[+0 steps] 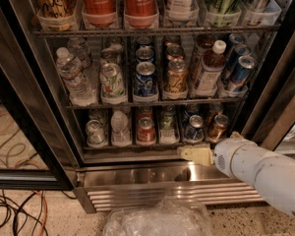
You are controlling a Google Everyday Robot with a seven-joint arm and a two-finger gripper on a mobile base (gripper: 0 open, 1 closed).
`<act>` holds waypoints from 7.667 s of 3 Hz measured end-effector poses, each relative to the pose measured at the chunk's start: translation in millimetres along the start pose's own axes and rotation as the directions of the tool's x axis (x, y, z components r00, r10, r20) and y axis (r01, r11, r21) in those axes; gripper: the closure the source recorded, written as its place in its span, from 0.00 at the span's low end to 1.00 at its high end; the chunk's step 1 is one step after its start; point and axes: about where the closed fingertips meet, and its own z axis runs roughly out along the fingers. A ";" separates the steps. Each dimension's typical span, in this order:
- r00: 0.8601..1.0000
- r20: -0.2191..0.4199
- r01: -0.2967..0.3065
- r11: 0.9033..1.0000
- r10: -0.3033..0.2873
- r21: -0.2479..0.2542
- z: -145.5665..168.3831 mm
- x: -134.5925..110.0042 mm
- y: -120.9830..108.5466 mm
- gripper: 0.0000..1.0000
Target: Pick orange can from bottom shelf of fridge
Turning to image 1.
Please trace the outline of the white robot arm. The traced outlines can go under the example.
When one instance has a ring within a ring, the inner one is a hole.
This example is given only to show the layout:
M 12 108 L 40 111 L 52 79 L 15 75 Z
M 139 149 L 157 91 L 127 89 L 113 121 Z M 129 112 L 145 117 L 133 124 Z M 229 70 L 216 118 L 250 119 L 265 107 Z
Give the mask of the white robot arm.
M 215 167 L 226 176 L 252 188 L 272 207 L 295 217 L 295 159 L 259 147 L 238 132 L 218 142 L 182 146 L 178 155 L 194 163 Z

